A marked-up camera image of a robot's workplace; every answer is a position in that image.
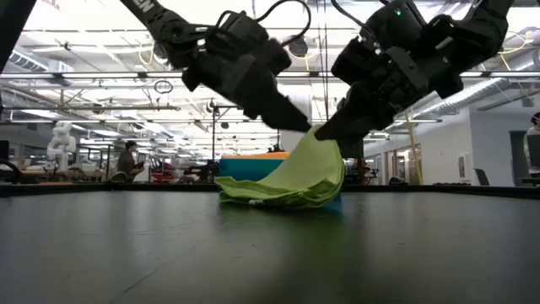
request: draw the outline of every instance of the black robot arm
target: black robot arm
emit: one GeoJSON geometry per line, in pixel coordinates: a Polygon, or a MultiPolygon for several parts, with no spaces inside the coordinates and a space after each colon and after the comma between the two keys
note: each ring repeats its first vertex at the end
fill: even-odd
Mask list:
{"type": "MultiPolygon", "coordinates": [[[[216,25],[190,24],[157,0],[120,1],[147,27],[159,53],[174,68],[183,69],[182,81],[190,91],[204,84],[242,107],[249,118],[261,116],[270,128],[301,132],[310,128],[307,117],[277,89],[275,77],[291,64],[284,50],[290,41],[269,39],[260,19],[225,11],[216,25]]],[[[301,0],[280,0],[269,12],[288,1],[307,9],[305,32],[311,12],[301,0]]]]}
{"type": "Polygon", "coordinates": [[[460,21],[439,15],[426,23],[412,0],[376,11],[332,66],[351,87],[317,138],[359,140],[432,91],[446,98],[462,90],[460,74],[500,50],[513,2],[476,1],[460,21]]]}

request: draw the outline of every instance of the table surface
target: table surface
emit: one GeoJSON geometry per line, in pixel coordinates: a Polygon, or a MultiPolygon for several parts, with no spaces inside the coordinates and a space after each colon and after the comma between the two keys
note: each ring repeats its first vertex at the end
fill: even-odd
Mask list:
{"type": "Polygon", "coordinates": [[[302,212],[216,193],[0,198],[0,303],[539,303],[540,203],[350,193],[302,212]]]}

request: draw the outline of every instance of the white humanoid robot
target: white humanoid robot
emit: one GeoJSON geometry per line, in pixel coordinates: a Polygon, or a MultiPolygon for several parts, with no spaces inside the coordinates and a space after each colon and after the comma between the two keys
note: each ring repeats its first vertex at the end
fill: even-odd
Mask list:
{"type": "Polygon", "coordinates": [[[57,122],[57,126],[52,129],[52,140],[47,145],[46,171],[68,169],[68,153],[75,152],[77,148],[75,137],[69,136],[71,126],[70,122],[57,122]]]}

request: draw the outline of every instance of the green cloth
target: green cloth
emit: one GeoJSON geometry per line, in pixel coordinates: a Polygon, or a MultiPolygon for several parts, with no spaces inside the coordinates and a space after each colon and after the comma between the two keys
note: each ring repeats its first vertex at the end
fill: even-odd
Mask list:
{"type": "Polygon", "coordinates": [[[334,199],[345,168],[336,141],[315,138],[318,128],[313,127],[290,156],[259,182],[218,177],[221,202],[303,209],[321,207],[334,199]]]}

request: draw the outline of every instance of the person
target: person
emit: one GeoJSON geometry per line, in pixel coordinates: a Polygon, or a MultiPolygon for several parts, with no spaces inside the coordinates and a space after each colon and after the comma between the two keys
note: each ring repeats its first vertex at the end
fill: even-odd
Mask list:
{"type": "Polygon", "coordinates": [[[532,127],[529,128],[523,139],[523,150],[525,151],[526,162],[529,166],[529,174],[532,178],[540,178],[540,167],[531,164],[531,151],[529,150],[529,143],[527,140],[527,137],[529,136],[540,136],[540,112],[532,116],[531,123],[532,127]]]}
{"type": "Polygon", "coordinates": [[[135,168],[133,152],[137,151],[137,144],[133,141],[126,143],[126,149],[120,153],[118,163],[116,163],[116,172],[124,172],[128,180],[132,180],[137,174],[144,171],[144,168],[135,168]]]}

